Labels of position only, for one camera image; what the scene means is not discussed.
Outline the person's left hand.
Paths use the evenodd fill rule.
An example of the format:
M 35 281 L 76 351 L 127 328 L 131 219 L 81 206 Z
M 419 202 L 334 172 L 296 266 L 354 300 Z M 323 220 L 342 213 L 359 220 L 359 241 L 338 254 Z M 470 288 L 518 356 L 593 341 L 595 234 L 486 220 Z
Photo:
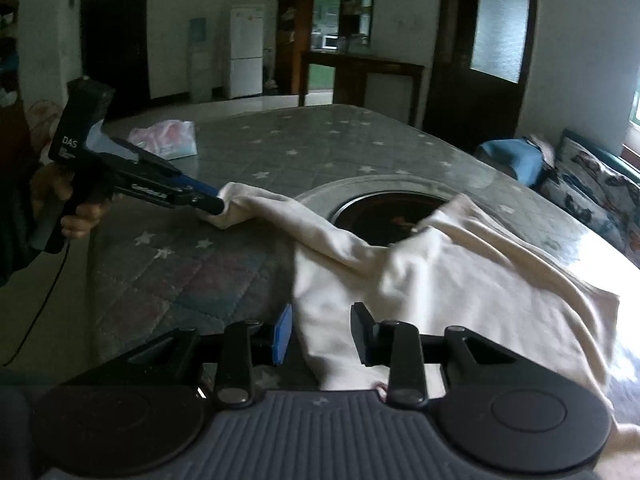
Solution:
M 55 164 L 41 166 L 32 177 L 32 208 L 36 226 L 44 222 L 44 212 L 56 204 L 66 205 L 74 200 L 73 177 L 64 176 Z M 110 210 L 112 200 L 80 203 L 58 223 L 61 233 L 69 240 L 81 240 L 101 222 Z

